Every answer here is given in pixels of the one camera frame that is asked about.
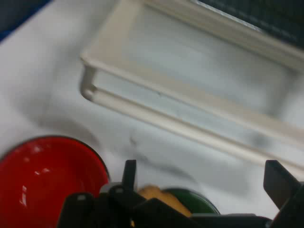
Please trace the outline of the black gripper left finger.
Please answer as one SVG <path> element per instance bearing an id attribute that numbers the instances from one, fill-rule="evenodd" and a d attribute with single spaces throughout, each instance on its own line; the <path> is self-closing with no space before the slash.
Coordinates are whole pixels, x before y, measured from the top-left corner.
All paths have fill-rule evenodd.
<path id="1" fill-rule="evenodd" d="M 58 220 L 59 228 L 129 228 L 135 207 L 145 202 L 136 193 L 136 160 L 125 162 L 122 181 L 110 183 L 94 197 L 81 192 L 69 195 Z"/>

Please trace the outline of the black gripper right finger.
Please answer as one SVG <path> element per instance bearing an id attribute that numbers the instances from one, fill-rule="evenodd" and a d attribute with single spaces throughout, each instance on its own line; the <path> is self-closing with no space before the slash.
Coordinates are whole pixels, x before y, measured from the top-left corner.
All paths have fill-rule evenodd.
<path id="1" fill-rule="evenodd" d="M 267 160 L 263 187 L 279 212 L 271 228 L 302 228 L 304 226 L 304 183 L 298 181 L 281 163 Z"/>

